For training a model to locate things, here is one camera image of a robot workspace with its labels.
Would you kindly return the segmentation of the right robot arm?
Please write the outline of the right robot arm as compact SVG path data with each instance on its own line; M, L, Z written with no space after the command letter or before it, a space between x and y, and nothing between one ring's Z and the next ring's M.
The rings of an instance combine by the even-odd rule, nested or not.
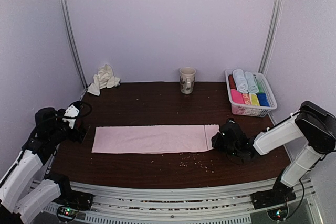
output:
M269 192L271 202L279 204L317 162L335 152L333 114L310 101L305 101L298 111L251 138L247 138L238 123L227 120L212 137L211 143L214 149L236 156L242 161L252 161L297 139L304 139L307 143L296 158L282 170Z

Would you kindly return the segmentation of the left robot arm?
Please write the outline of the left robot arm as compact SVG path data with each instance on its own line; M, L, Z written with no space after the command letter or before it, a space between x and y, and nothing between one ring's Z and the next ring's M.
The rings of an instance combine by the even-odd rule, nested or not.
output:
M86 210L91 194L71 189L68 176L49 173L26 196L23 191L36 173L56 155L63 141L82 143L87 134L81 113L83 102L76 101L66 109L42 108L35 114L36 126L18 157L1 179L1 223L31 223L52 201L61 204L63 215L75 218L73 210Z

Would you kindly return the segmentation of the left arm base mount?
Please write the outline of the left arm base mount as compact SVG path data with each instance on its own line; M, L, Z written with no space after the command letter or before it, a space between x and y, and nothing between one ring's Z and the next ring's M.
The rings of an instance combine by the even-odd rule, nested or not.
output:
M63 223L74 221L82 211L91 209L94 195L80 191L73 191L70 196L60 196L53 200L56 203L56 217Z

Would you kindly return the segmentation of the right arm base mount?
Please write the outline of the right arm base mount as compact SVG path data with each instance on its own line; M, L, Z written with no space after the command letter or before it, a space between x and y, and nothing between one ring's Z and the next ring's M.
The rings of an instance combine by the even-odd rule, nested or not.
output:
M266 209L268 217L273 221L284 221L289 215L288 202L295 200L294 192L282 193L278 190L258 191L251 194L254 209Z

